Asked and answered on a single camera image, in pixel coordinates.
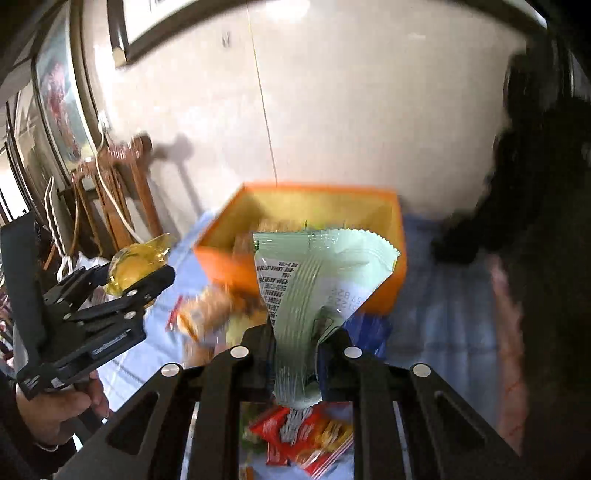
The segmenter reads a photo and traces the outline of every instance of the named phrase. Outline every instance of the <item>black clothing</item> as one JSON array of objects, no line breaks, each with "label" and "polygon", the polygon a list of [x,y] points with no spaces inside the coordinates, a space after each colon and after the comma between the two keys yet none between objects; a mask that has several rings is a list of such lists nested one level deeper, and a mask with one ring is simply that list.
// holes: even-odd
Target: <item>black clothing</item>
[{"label": "black clothing", "polygon": [[17,409],[15,381],[0,372],[0,479],[50,478],[76,453],[71,440],[55,452],[35,444]]}]

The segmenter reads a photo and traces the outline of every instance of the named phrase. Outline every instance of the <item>finger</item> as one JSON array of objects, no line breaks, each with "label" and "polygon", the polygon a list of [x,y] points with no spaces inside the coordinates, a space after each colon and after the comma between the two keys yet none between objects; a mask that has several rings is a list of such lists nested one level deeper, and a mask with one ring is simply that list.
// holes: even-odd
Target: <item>finger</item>
[{"label": "finger", "polygon": [[109,418],[109,400],[107,397],[103,396],[100,403],[94,407],[92,407],[96,413],[96,415],[100,419],[107,419]]},{"label": "finger", "polygon": [[63,390],[43,396],[45,417],[49,420],[65,421],[84,412],[92,401],[84,392]]},{"label": "finger", "polygon": [[90,380],[88,386],[85,388],[85,392],[92,400],[93,405],[100,404],[100,401],[103,398],[103,391],[103,383],[100,380]]}]

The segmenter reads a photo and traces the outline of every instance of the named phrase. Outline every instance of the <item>framed painting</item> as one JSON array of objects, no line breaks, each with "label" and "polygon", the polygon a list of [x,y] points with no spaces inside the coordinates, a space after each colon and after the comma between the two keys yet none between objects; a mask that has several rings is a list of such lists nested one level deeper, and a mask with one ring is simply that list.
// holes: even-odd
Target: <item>framed painting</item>
[{"label": "framed painting", "polygon": [[107,0],[116,67],[132,63],[194,23],[244,0]]}]

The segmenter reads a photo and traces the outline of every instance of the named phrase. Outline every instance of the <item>screw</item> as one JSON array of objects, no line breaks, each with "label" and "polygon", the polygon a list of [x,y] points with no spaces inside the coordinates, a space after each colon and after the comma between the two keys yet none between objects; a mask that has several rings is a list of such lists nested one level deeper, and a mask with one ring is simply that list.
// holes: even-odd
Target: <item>screw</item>
[{"label": "screw", "polygon": [[429,375],[431,375],[431,369],[429,368],[428,365],[425,365],[425,364],[416,364],[413,367],[413,373],[417,377],[427,378]]},{"label": "screw", "polygon": [[234,358],[244,358],[249,354],[248,348],[242,345],[235,346],[231,351],[230,354]]},{"label": "screw", "polygon": [[345,357],[347,357],[347,358],[359,358],[361,355],[363,355],[361,348],[359,348],[357,346],[348,346],[343,351],[343,353],[345,354]]},{"label": "screw", "polygon": [[160,373],[165,377],[174,377],[181,371],[177,364],[166,364],[160,369]]}]

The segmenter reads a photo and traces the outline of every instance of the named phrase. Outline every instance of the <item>red snack bag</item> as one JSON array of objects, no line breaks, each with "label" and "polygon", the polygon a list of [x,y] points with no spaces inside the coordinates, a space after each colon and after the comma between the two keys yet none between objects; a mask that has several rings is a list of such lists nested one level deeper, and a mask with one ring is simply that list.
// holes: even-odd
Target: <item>red snack bag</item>
[{"label": "red snack bag", "polygon": [[353,443],[353,427],[328,419],[319,405],[304,410],[273,408],[250,429],[314,479]]},{"label": "red snack bag", "polygon": [[279,449],[272,443],[267,443],[267,465],[268,466],[288,466],[289,458],[283,456]]}]

